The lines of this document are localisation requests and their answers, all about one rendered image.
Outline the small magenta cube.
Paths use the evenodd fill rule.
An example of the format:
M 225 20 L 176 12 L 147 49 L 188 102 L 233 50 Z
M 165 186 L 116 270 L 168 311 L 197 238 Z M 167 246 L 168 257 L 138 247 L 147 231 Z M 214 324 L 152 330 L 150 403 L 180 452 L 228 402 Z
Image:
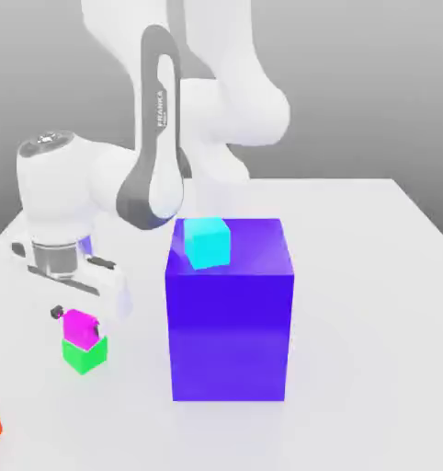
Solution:
M 93 331 L 94 318 L 79 310 L 68 310 L 62 317 L 63 338 L 77 347 L 90 350 L 99 341 Z

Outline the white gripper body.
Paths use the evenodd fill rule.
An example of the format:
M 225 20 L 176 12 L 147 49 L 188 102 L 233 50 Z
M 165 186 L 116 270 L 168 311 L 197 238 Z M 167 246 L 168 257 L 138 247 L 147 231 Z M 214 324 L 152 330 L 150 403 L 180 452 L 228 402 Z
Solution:
M 84 263 L 72 275 L 49 274 L 31 265 L 28 272 L 50 281 L 52 305 L 83 311 L 100 321 L 114 321 L 131 312 L 127 280 L 116 263 Z

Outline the small green cube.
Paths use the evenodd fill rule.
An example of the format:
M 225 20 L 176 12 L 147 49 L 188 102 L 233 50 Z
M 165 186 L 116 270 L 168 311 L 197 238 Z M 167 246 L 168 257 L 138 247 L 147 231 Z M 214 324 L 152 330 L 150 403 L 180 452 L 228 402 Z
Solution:
M 107 360 L 108 337 L 99 340 L 90 350 L 84 350 L 63 339 L 62 357 L 79 374 L 86 374 Z

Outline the small cyan cube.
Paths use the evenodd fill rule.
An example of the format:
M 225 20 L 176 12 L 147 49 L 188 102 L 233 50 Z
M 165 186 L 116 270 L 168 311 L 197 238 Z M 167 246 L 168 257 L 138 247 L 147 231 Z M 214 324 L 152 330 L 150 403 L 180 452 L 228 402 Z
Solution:
M 183 228 L 185 254 L 194 270 L 230 264 L 231 231 L 222 218 L 187 218 Z

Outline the large purple box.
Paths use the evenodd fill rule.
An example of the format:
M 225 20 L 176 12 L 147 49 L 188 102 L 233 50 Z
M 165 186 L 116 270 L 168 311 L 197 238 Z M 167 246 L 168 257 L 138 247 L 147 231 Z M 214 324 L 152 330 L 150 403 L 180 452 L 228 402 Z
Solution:
M 165 269 L 175 401 L 285 397 L 294 269 L 278 219 L 229 219 L 231 262 L 194 270 L 177 220 Z

